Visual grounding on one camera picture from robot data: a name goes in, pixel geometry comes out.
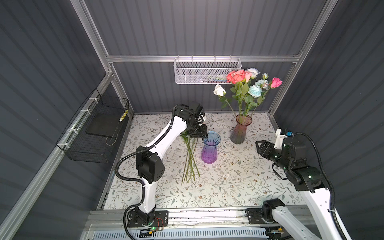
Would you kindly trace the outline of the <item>red pink rose stem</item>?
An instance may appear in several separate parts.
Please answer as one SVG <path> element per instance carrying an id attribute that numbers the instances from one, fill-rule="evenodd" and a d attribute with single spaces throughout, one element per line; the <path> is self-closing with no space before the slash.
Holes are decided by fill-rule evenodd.
<path id="1" fill-rule="evenodd" d="M 244 81 L 244 70 L 238 70 L 236 71 L 236 83 L 232 84 L 233 87 L 231 88 L 231 91 L 234 93 L 233 98 L 237 100 L 238 106 L 239 106 L 239 115 L 242 115 L 243 112 L 243 101 L 246 96 L 246 89 L 248 87 L 248 84 Z"/>

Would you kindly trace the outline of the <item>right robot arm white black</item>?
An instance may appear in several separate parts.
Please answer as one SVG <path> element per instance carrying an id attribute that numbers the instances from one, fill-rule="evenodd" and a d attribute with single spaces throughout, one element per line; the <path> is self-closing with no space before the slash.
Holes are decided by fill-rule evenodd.
<path id="1" fill-rule="evenodd" d="M 346 227 L 335 205 L 335 194 L 325 175 L 316 167 L 309 166 L 306 159 L 306 145 L 294 138 L 277 140 L 275 144 L 266 140 L 256 141 L 257 153 L 281 168 L 299 195 L 305 200 L 320 232 L 322 240 L 349 240 Z M 278 199 L 264 202 L 263 220 L 277 222 L 295 240 L 316 240 L 315 236 L 302 224 L 285 204 Z"/>

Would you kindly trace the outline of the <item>deep pink rose stem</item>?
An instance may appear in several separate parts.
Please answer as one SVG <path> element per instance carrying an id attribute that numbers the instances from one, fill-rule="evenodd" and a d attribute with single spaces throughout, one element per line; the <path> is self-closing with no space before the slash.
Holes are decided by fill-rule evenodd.
<path id="1" fill-rule="evenodd" d="M 236 71 L 231 71 L 227 75 L 227 82 L 231 84 L 235 84 L 237 82 L 235 76 L 236 76 Z"/>

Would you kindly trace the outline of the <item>white cream rose stem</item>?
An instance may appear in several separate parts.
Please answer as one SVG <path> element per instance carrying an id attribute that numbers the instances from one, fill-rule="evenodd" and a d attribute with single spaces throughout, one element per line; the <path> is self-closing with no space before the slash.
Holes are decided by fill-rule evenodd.
<path id="1" fill-rule="evenodd" d="M 219 98 L 219 101 L 222 103 L 222 108 L 224 109 L 226 107 L 229 107 L 234 116 L 236 117 L 237 115 L 233 107 L 231 106 L 230 100 L 226 97 L 226 90 L 221 85 L 216 84 L 213 93 Z"/>

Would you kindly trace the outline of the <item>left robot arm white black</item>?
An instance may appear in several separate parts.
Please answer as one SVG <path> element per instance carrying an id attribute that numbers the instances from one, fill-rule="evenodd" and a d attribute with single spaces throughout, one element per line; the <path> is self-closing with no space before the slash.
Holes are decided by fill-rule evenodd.
<path id="1" fill-rule="evenodd" d="M 208 128 L 204 125 L 205 112 L 198 103 L 177 104 L 171 119 L 159 135 L 145 147 L 139 146 L 136 155 L 136 169 L 144 182 L 141 203 L 135 213 L 145 225 L 150 225 L 155 218 L 155 194 L 157 183 L 165 173 L 163 158 L 175 139 L 183 132 L 193 138 L 207 138 Z"/>

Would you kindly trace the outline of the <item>pink glass vase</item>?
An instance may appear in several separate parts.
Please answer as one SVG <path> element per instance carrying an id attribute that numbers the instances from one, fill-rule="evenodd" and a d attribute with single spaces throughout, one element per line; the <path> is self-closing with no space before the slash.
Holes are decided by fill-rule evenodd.
<path id="1" fill-rule="evenodd" d="M 246 139 L 247 127 L 252 124 L 253 120 L 249 115 L 237 115 L 236 122 L 237 125 L 230 135 L 230 140 L 234 144 L 242 144 Z"/>

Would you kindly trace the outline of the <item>single dark pink bud stem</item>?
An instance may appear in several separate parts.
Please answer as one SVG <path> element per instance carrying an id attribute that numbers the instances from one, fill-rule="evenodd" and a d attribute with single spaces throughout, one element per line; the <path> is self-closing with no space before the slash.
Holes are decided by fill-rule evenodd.
<path id="1" fill-rule="evenodd" d="M 283 81 L 281 79 L 279 79 L 279 78 L 273 78 L 272 80 L 269 80 L 269 81 L 271 83 L 270 90 L 276 89 L 276 88 L 280 87 L 283 84 Z"/>

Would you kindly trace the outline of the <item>blue purple glass vase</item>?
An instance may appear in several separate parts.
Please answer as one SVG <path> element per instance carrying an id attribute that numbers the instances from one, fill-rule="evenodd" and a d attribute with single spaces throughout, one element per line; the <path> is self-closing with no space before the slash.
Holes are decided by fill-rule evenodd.
<path id="1" fill-rule="evenodd" d="M 203 139 L 203 150 L 201 157 L 204 163 L 213 164 L 218 158 L 218 145 L 221 142 L 221 137 L 218 133 L 209 131 L 206 138 Z"/>

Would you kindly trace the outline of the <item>white spray rose stem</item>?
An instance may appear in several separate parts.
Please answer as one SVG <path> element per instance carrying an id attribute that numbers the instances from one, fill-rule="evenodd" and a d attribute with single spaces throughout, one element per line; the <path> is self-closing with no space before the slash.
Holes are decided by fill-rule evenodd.
<path id="1" fill-rule="evenodd" d="M 246 104 L 243 116 L 248 115 L 250 110 L 255 111 L 255 109 L 264 102 L 266 94 L 270 90 L 270 85 L 269 75 L 264 73 L 260 80 L 249 87 L 245 97 Z"/>

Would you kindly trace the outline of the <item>light pink rose stem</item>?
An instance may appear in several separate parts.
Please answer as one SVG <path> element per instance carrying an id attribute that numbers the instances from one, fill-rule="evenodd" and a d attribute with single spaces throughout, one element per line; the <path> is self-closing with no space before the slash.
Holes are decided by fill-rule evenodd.
<path id="1" fill-rule="evenodd" d="M 250 79 L 252 78 L 253 73 L 249 71 L 244 71 L 244 81 L 248 83 Z"/>

